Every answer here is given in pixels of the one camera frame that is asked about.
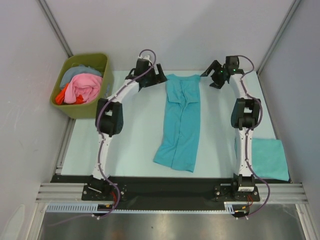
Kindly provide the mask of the cyan blue t shirt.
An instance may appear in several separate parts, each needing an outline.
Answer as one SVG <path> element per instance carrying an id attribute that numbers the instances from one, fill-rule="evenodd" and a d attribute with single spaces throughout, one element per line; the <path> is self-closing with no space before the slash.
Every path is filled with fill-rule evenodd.
<path id="1" fill-rule="evenodd" d="M 198 74 L 167 75 L 163 137 L 153 161 L 176 171 L 194 172 L 201 129 Z"/>

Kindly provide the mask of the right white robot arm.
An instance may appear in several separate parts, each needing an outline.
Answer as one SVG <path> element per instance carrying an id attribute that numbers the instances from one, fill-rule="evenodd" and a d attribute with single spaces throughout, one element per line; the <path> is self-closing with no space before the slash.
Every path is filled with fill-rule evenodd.
<path id="1" fill-rule="evenodd" d="M 215 89 L 221 89 L 228 83 L 236 96 L 230 117 L 230 124 L 235 130 L 236 169 L 228 193 L 237 201 L 258 194 L 257 175 L 252 166 L 252 142 L 254 129 L 260 125 L 263 116 L 261 100 L 253 97 L 246 86 L 245 78 L 250 71 L 244 72 L 240 68 L 240 58 L 249 59 L 229 55 L 225 57 L 224 64 L 214 60 L 200 75 L 210 76 L 213 81 L 210 86 Z"/>

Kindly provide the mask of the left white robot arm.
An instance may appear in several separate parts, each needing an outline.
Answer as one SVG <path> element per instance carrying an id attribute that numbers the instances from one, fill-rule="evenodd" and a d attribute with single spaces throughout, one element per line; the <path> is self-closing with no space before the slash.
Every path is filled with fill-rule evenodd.
<path id="1" fill-rule="evenodd" d="M 110 196 L 113 184 L 105 173 L 111 141 L 121 133 L 124 126 L 123 103 L 137 94 L 142 88 L 162 84 L 167 81 L 161 64 L 151 62 L 148 56 L 139 57 L 121 87 L 108 98 L 98 100 L 95 126 L 99 134 L 97 163 L 87 187 L 100 200 Z"/>

